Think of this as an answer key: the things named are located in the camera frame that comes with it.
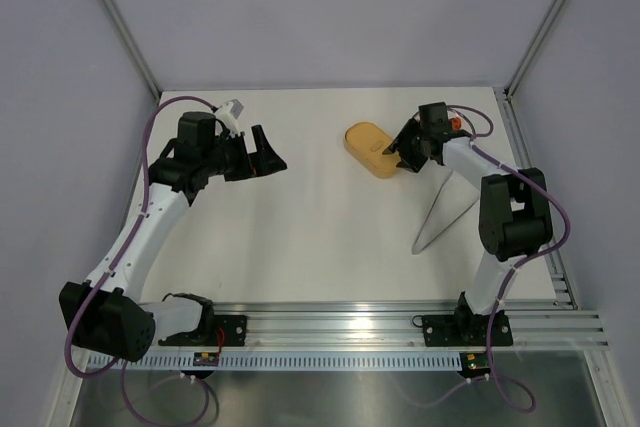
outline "purple cable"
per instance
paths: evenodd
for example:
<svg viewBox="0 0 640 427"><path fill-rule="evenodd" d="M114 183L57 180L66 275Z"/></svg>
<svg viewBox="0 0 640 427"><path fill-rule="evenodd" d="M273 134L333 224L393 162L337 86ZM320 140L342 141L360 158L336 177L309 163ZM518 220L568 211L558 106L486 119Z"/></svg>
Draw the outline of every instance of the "purple cable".
<svg viewBox="0 0 640 427"><path fill-rule="evenodd" d="M400 384L398 383L398 380L393 376L391 376L391 381L394 384L394 387L396 388L396 391L400 394L400 396L409 404L413 405L414 407L417 407L419 409L432 409L434 407L437 407L438 405L440 405L441 403L443 403L445 400L447 400L449 397L451 397L453 394L455 394L458 390L460 390L463 387L466 387L467 385L471 384L471 383L475 383L475 382L481 382L483 380L486 380L486 378L484 376L479 376L479 377L473 377L471 379L469 379L469 381L467 382L466 380L463 382L460 382L456 385L454 385L453 387L451 387L447 392L445 392L439 399L434 400L433 402L419 402L415 399L412 399L411 397L409 397L405 391L402 389L402 387L400 386Z"/></svg>
<svg viewBox="0 0 640 427"><path fill-rule="evenodd" d="M169 377L165 377L164 379L160 379L157 382L151 384L149 386L149 388L140 396L131 399L129 397L129 402L131 402L132 404L135 404L136 402L148 397L149 395L151 395L153 392L155 392L156 390L158 390L160 387L170 384L172 382L175 382L176 380L183 380L182 377L180 377L179 375L171 375ZM105 401L104 399L104 395L102 393L104 389L102 387L98 387L98 402L100 403L101 407L106 411L106 412L110 412L110 413L117 413L117 412L122 412L123 410L128 410L126 404L122 404L119 406L113 406L113 405L109 405L108 402Z"/></svg>
<svg viewBox="0 0 640 427"><path fill-rule="evenodd" d="M142 224L143 218L144 218L144 214L140 214L136 219L136 222L133 224L133 228L131 229L131 232L129 232L129 235L127 236L124 243L122 244L122 247L120 248L118 253L115 255L113 260L111 261L111 264L109 264L109 270L113 271L115 269L115 266L118 264L118 262L120 262L120 259L126 252L129 245L131 245L131 242L133 241L133 238L135 237L136 232L140 228L140 224ZM71 343L73 341L73 336L76 333L76 329L78 328L78 324L80 323L80 319L82 319L82 316L84 315L87 308L89 307L89 304L94 299L94 297L98 294L98 291L104 285L104 283L107 281L108 278L109 278L108 273L105 272L104 274L102 274L102 277L100 277L100 280L96 282L96 285L93 287L93 289L91 289L91 291L89 292L89 295L87 295L87 298L84 299L84 302L82 302L82 304L80 305L80 308L76 312L75 317L71 321L71 325L69 325L69 331L67 332L67 337L64 341L64 361L67 364L67 368L71 371L73 375L75 375L76 377L80 377L81 379L90 379L92 377L97 377L98 375L106 372L111 367L113 367L115 363L118 361L118 359L114 357L107 365L105 365L101 369L96 370L95 372L82 372L73 363L73 358L71 356Z"/></svg>
<svg viewBox="0 0 640 427"><path fill-rule="evenodd" d="M480 110L475 109L473 107L466 107L466 106L462 106L462 105L452 105L452 106L449 106L449 109L453 110L454 112L455 112L455 110L466 110L468 112L473 112L474 114L477 114L477 115L481 116L482 118L484 118L489 123L489 131L487 133L484 133L484 134L476 134L475 133L475 128L473 127L473 124L471 124L471 122L469 122L469 120L466 119L467 123L469 123L471 125L471 129L473 131L473 135L471 136L471 148L473 149L473 151L476 152L478 155L480 155L480 157L482 157L483 159L487 160L488 162L490 162L493 165L495 165L496 167L498 167L499 169L504 170L505 172L507 172L507 173L513 175L514 177L516 177L521 182L524 182L529 187L531 187L536 193L542 195L545 199L547 199L549 202L551 202L551 204L553 204L553 206L556 208L556 210L560 213L560 216L562 217L562 220L564 222L564 232L563 232L562 237L560 238L560 240L558 242L556 242L552 246L547 247L546 249L543 249L543 250L541 250L541 251L539 251L539 252L537 252L537 253L535 253L533 255L530 255L528 257L520 259L519 261L517 261L514 264L514 269L515 270L511 270L511 271L509 271L509 273L507 273L507 275L505 276L504 280L502 281L502 285L500 286L500 289L498 290L498 296L497 296L496 301L495 301L495 303L493 305L493 308L491 309L491 315L489 316L489 325L487 327L487 359L489 361L489 368L490 368L491 372L493 372L493 375L491 375L491 377L493 378L493 381L494 381L494 383L496 385L496 388L498 389L498 392L500 393L500 396L504 399L504 401L510 407L512 407L513 409L517 410L518 412L525 413L525 414L530 414L533 411L535 411L536 407L537 407L536 397L533 394L533 392L525 384L523 384L519 380L513 379L511 377L507 377L507 376L504 376L504 375L500 375L496 371L495 362L493 360L493 352L492 352L492 349L491 349L491 330L492 330L492 327L493 327L493 322L495 320L496 314L498 313L498 309L500 308L500 302L502 301L502 299L503 299L503 297L505 295L505 292L507 290L507 286L509 285L509 282L511 281L513 276L515 275L515 272L517 271L517 269L521 268L527 262L531 262L534 259L537 259L537 258L542 257L544 255L550 254L551 252L554 252L554 251L558 250L560 247L562 247L567 242L567 240L569 239L569 235L571 234L571 220L569 219L569 214L567 214L567 211L562 207L562 205L560 205L560 202L558 202L555 199L555 197L553 197L551 194L549 194L545 189L540 187L538 184L533 182L531 179L529 179L529 178L525 177L524 175L522 175L516 169L513 169L512 167L509 167L508 165L504 165L498 159L496 159L495 157L489 155L487 152L485 152L480 147L475 145L475 139L476 138L478 138L478 137L488 137L493 132L494 125L493 125L493 122L491 121L491 119L489 118L488 115L486 115L484 112L481 112ZM531 399L531 405L529 407L525 408L525 407L520 407L519 405L514 404L513 401L507 396L507 394L504 391L500 381L510 382L510 383L512 383L514 385L517 385L522 390L524 390L527 393L527 395L530 397L530 399Z"/></svg>
<svg viewBox="0 0 640 427"><path fill-rule="evenodd" d="M184 424L159 424L147 419L133 407L133 403L127 395L127 389L125 385L127 363L128 362L125 360L125 362L122 364L122 372L120 374L120 390L122 392L122 400L124 401L127 410L129 410L129 412L131 412L131 415L133 415L141 424L150 425L151 427L192 427L200 422L207 413L207 410L209 409L209 388L204 380L200 380L194 377L192 380L195 380L198 385L200 385L200 387L202 387L202 389L204 390L204 406L202 407L202 411L193 420L190 420L189 422L186 422Z"/></svg>

